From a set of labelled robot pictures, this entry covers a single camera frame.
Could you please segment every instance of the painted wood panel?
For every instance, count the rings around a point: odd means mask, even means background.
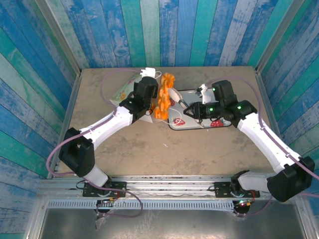
[[[146,65],[141,7],[139,0],[121,0],[133,67]]]
[[[303,17],[304,13],[306,12],[308,6],[313,3],[313,0],[305,0],[304,3],[299,8],[298,12],[294,16],[294,19],[288,26],[287,30],[285,31],[283,37],[280,39],[279,43],[277,44],[274,52],[272,53],[271,57],[269,58],[267,64],[265,65],[265,68],[263,69],[262,75],[265,76],[269,70],[269,68],[272,66],[274,60],[277,58],[279,52],[281,51],[282,47],[285,45],[286,41],[292,34],[292,32],[295,30],[296,26],[298,25],[299,21]]]
[[[23,234],[29,216],[29,212],[0,208],[0,232]]]
[[[25,125],[7,109],[0,105],[0,130],[20,143],[24,144],[34,152],[47,158],[53,150],[53,146],[39,134]]]
[[[59,134],[0,79],[0,104],[51,145],[57,145]]]
[[[38,53],[38,57],[48,66],[48,68],[52,70],[51,73],[54,75],[54,77],[64,79],[64,76],[61,73],[61,70],[52,59],[44,43],[36,34],[33,27],[31,26],[29,21],[26,19],[24,14],[21,12],[17,4],[14,1],[10,1],[10,0],[1,1],[1,4],[2,6],[5,7],[6,11],[9,13],[10,17],[15,22],[19,30],[23,33],[23,35],[28,40],[28,42],[32,45],[34,50]],[[71,91],[71,87],[69,86],[67,81],[64,81],[64,82],[66,83],[65,87],[67,87],[67,89]]]
[[[40,179],[43,179],[38,174],[3,157],[0,157],[0,172],[0,182],[34,193],[37,192]]]
[[[30,22],[30,25],[33,27],[34,31],[40,38],[40,41],[44,44],[48,53],[52,57],[53,61],[57,65],[60,72],[63,74],[64,79],[72,87],[74,83],[74,76],[71,74],[70,70],[67,68],[64,60],[54,46],[49,34],[45,31],[44,26],[37,17],[35,11],[33,10],[29,0],[16,0],[16,4],[20,8],[21,12],[24,14],[25,18]]]
[[[1,54],[0,65],[5,69],[0,71],[0,78],[60,133],[62,121]]]
[[[219,0],[210,32],[204,66],[218,66],[237,0]]]
[[[239,1],[237,3],[220,56],[219,66],[231,66],[233,64],[256,3],[257,0]]]
[[[237,50],[233,66],[247,65],[278,0],[258,0]]]
[[[101,0],[118,67],[131,67],[131,56],[120,0]]]
[[[6,58],[11,65],[19,72],[19,74],[32,86],[38,95],[51,107],[60,120],[64,119],[65,109],[68,105],[68,99],[61,91],[59,94],[60,101],[50,91],[48,86],[33,70],[32,66],[27,62],[19,50],[15,47],[13,42],[0,28],[0,53]]]
[[[57,85],[60,91],[62,90],[65,95],[71,93],[71,88],[63,80],[63,77],[56,76],[54,74],[53,68],[50,68],[49,63],[41,57],[39,57],[38,52],[33,48],[30,42],[27,40],[25,35],[20,31],[16,23],[9,16],[6,9],[0,3],[0,27],[3,32],[11,39],[11,41],[16,45],[17,49],[23,54],[25,59],[33,66],[37,74],[44,79],[45,83],[54,89],[54,85]]]
[[[190,66],[203,66],[217,0],[198,0]]]
[[[276,120],[287,111],[287,109],[303,94],[318,78],[319,78],[319,56],[299,77],[294,85],[282,97],[279,103],[274,108]]]
[[[103,67],[81,0],[61,0],[91,68]]]
[[[287,111],[290,115],[284,115],[278,122],[282,130],[282,138],[285,143],[290,144],[302,136],[312,127],[319,123],[319,97],[312,99],[311,96],[318,95],[318,84],[312,89],[307,90],[296,103]]]
[[[175,66],[189,66],[198,0],[179,0]]]
[[[160,66],[160,10],[157,1],[140,0],[146,66]]]
[[[43,177],[46,177],[48,172],[45,167],[44,158],[2,131],[0,131],[0,140],[1,157],[21,165],[22,167],[25,167]]]
[[[278,53],[278,56],[272,63],[268,73],[265,75],[265,87],[267,88],[268,85],[274,83],[274,76],[277,74],[279,68],[282,64],[286,61],[288,56],[291,54],[292,49],[298,43],[308,26],[311,24],[312,20],[316,16],[316,11],[319,11],[319,2],[317,0],[313,1],[307,10],[305,11],[303,17],[297,24],[294,31],[291,33],[288,40],[285,42],[284,46]]]
[[[159,0],[160,65],[174,66],[178,0]]]
[[[270,103],[275,106],[278,103],[277,97],[275,99],[276,94],[274,91],[280,92],[277,90],[280,85],[282,85],[282,90],[287,90],[291,87],[298,77],[301,75],[295,74],[298,72],[299,74],[303,73],[302,68],[299,66],[295,66],[297,64],[304,65],[304,70],[315,60],[318,56],[319,47],[317,46],[319,42],[319,14],[313,19],[311,24],[308,26],[307,30],[304,32],[300,40],[297,42],[295,47],[290,50],[290,54],[288,55],[286,61],[281,65],[278,72],[276,73],[276,80],[272,81],[270,84],[266,85],[266,91],[269,92],[270,95]]]
[[[270,42],[271,38],[273,37],[277,27],[279,26],[280,22],[285,16],[290,4],[292,3],[291,0],[278,0],[275,9],[273,10],[267,25],[263,33],[261,34],[259,41],[251,55],[248,65],[249,66],[256,66],[259,62],[259,59],[263,55],[268,43]]]
[[[109,30],[104,18],[100,0],[82,1],[103,66],[117,67]]]
[[[0,183],[0,208],[31,212],[36,193]]]
[[[64,10],[62,2],[60,0],[47,0],[46,2],[51,12],[54,12],[54,18],[59,24],[79,67],[81,69],[89,68],[89,63],[75,34],[72,24]]]

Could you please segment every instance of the beige tabletop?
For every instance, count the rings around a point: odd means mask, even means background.
[[[70,127],[89,126],[112,110],[100,97],[103,77],[113,69],[85,69]],[[258,89],[252,67],[158,67],[175,75],[177,90],[195,89],[221,76],[240,76]],[[110,98],[132,73],[113,74],[103,89]],[[257,99],[244,83],[231,81],[239,101],[256,108]],[[263,119],[269,124],[266,112]],[[174,131],[163,122],[138,120],[105,140],[95,151],[96,164],[108,175],[218,175],[244,169],[270,172],[272,168],[253,142],[235,127]],[[59,172],[69,169],[61,163]]]

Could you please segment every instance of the purple cable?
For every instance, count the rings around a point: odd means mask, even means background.
[[[265,134],[270,138],[270,140],[272,142],[274,142],[274,144],[280,148],[280,150],[285,153],[285,155],[288,155],[288,158],[290,158],[295,164],[297,164],[300,168],[302,168],[304,171],[306,171],[307,173],[309,173],[311,176],[313,176],[314,178],[316,178],[317,180],[319,180],[319,176],[316,175],[315,173],[311,172],[311,170],[309,170],[307,167],[303,166],[298,160],[296,160],[294,157],[291,156],[291,154],[289,154],[288,151],[286,151],[285,148],[283,148],[271,135],[270,133],[266,130],[266,128],[264,127],[264,124],[263,124],[263,119],[262,119],[262,116],[261,116],[261,112],[262,112],[262,102],[261,102],[261,99],[257,93],[257,90],[255,89],[255,87],[247,80],[239,77],[239,76],[225,76],[225,77],[219,77],[217,79],[214,79],[212,81],[209,81],[206,83],[206,85],[210,85],[214,82],[217,82],[217,81],[220,81],[220,80],[223,80],[223,79],[234,79],[234,80],[240,80],[244,83],[246,83],[255,93],[256,97],[257,97],[257,100],[258,100],[258,107],[259,107],[259,112],[258,112],[258,121],[259,121],[259,124],[260,126],[262,127],[261,130],[263,132],[265,132]]]
[[[122,218],[136,218],[136,217],[138,217],[138,216],[140,216],[142,214],[142,212],[143,212],[143,203],[138,198],[138,196],[135,195],[134,193],[126,191],[126,190],[123,190],[123,189],[103,188],[103,187],[99,187],[99,186],[95,185],[94,183],[91,183],[90,181],[88,181],[88,182],[89,182],[89,184],[91,184],[93,187],[95,187],[97,189],[128,193],[128,194],[132,195],[133,197],[135,197],[138,200],[138,202],[140,203],[140,205],[141,205],[141,208],[140,208],[140,210],[139,210],[139,212],[137,214],[135,214],[135,215],[121,215],[121,214],[115,214],[115,213],[100,213],[98,210],[99,210],[99,207],[103,205],[103,203],[102,203],[102,204],[98,205],[98,207],[96,209],[97,213],[103,214],[103,215],[115,216],[115,217],[122,217]]]

